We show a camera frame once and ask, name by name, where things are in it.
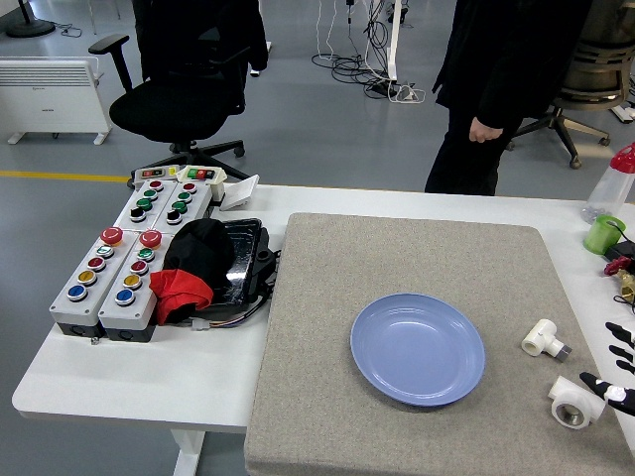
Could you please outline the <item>person's right hand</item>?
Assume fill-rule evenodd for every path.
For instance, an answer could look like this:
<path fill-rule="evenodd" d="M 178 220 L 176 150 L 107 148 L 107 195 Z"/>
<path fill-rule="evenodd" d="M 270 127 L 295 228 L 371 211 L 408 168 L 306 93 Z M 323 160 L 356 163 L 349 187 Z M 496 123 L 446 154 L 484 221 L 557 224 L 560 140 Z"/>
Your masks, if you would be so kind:
<path fill-rule="evenodd" d="M 502 133 L 503 129 L 486 126 L 474 117 L 469 127 L 468 139 L 470 142 L 482 144 L 498 139 Z"/>

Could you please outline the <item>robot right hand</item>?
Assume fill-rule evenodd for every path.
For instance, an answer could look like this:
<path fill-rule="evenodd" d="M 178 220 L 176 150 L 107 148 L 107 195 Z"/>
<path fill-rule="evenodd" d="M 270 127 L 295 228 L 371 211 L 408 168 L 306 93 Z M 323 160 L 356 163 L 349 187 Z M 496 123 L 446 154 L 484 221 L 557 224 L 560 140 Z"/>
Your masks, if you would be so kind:
<path fill-rule="evenodd" d="M 613 322 L 606 322 L 605 327 L 619 341 L 625 343 L 625 348 L 610 345 L 609 351 L 618 357 L 616 365 L 622 369 L 634 373 L 634 331 Z M 634 389 L 614 385 L 588 373 L 581 372 L 580 379 L 598 397 L 607 402 L 616 410 L 634 416 Z"/>

